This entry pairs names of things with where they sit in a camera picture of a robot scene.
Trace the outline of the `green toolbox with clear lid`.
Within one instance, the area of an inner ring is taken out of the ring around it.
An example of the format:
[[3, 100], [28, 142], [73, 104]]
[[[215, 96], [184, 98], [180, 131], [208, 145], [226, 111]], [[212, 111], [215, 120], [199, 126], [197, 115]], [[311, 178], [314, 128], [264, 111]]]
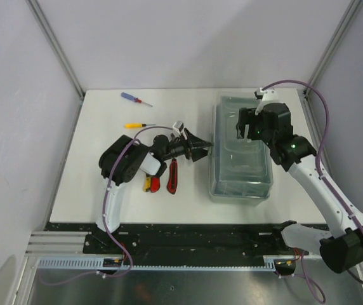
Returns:
[[239, 110], [257, 105], [255, 98], [221, 94], [213, 108], [209, 193], [215, 202], [261, 201], [270, 196], [274, 180], [266, 145], [237, 138]]

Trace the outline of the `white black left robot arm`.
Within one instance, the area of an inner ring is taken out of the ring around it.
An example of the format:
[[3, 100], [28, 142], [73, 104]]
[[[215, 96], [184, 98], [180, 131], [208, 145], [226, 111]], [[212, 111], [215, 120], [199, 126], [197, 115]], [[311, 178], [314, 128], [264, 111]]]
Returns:
[[178, 187], [177, 157], [196, 162], [208, 155], [212, 143], [196, 137], [187, 129], [181, 135], [160, 134], [146, 146], [138, 139], [121, 136], [100, 157], [98, 166], [106, 183], [102, 212], [96, 225], [104, 231], [96, 240], [97, 247], [105, 254], [115, 252], [119, 239], [111, 234], [119, 228], [124, 189], [138, 171], [143, 171], [150, 181], [149, 190], [160, 189], [160, 177], [169, 171], [167, 190], [175, 194]]

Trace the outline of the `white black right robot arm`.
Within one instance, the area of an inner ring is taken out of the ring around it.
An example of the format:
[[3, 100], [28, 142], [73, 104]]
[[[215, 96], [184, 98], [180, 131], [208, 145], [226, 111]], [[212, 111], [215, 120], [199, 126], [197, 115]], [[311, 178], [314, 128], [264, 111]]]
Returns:
[[286, 255], [293, 248], [322, 257], [326, 266], [342, 273], [363, 262], [363, 213], [343, 194], [317, 159], [307, 138], [296, 135], [291, 112], [284, 103], [239, 109], [237, 138], [260, 140], [276, 165], [283, 167], [306, 191], [328, 229], [314, 229], [288, 220], [271, 239], [272, 250]]

